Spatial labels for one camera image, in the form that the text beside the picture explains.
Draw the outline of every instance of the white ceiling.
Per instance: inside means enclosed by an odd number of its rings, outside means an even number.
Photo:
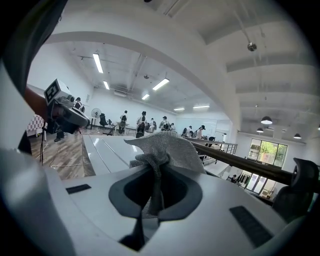
[[[286,140],[294,140],[293,135],[300,133],[304,141],[318,128],[319,67],[295,24],[274,1],[109,1],[149,8],[197,35],[208,58],[220,62],[227,80],[235,87],[243,117],[242,132],[255,133],[266,115],[274,121],[271,127],[286,129],[282,135]],[[257,50],[249,51],[248,42],[254,42]],[[151,92],[149,102],[168,110],[196,104],[214,106],[193,84],[150,58],[143,62],[145,56],[137,52],[89,42],[69,42],[67,46],[94,85],[102,86],[101,74],[91,59],[92,53],[98,51],[103,68],[110,72],[103,74],[103,79],[108,80],[111,88],[122,87],[137,99],[146,91]],[[170,84],[152,92],[166,73]],[[273,134],[265,131],[264,135]]]
[[[293,135],[300,133],[304,141],[316,134],[319,67],[296,25],[273,1],[159,2],[171,3],[161,12],[198,33],[208,58],[220,61],[239,98],[241,131],[256,133],[262,117],[270,116],[271,127],[286,130],[283,139],[294,140]],[[249,51],[248,42],[254,42],[257,50]],[[263,135],[272,137],[273,132],[265,130]]]
[[[103,81],[107,81],[111,90],[126,92],[136,100],[142,101],[142,97],[149,94],[150,97],[144,102],[168,111],[184,107],[184,113],[187,113],[193,110],[193,106],[201,105],[210,105],[211,111],[220,110],[208,96],[181,75],[138,52],[97,42],[59,44],[67,48],[73,61],[96,88],[105,88]],[[93,53],[99,54],[103,73],[98,72]],[[152,90],[165,77],[170,82],[157,91]]]

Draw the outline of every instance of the white arch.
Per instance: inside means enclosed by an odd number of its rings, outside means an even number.
[[[240,108],[225,68],[209,60],[205,44],[173,19],[143,5],[70,0],[46,42],[101,42],[142,53],[179,73],[207,94],[240,129]]]

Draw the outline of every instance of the wooden floor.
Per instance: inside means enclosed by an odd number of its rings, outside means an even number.
[[[93,176],[86,148],[83,145],[83,135],[103,135],[98,127],[82,129],[81,134],[64,133],[64,138],[54,142],[56,134],[47,134],[43,142],[43,165],[55,168],[62,180]],[[41,136],[30,137],[32,156],[40,160]]]

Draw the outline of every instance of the gray cloth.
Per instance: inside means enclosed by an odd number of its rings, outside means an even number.
[[[144,153],[137,155],[135,160],[130,161],[130,168],[150,164],[154,170],[153,193],[146,205],[148,213],[153,216],[157,216],[158,212],[164,208],[160,165],[170,164],[191,171],[206,173],[195,147],[176,132],[161,131],[149,136],[124,141],[127,144],[139,147]]]

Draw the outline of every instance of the pink checkered tablecloth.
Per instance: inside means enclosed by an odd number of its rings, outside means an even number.
[[[27,131],[35,131],[37,129],[42,129],[44,126],[44,120],[40,115],[35,114],[31,122],[28,124]]]

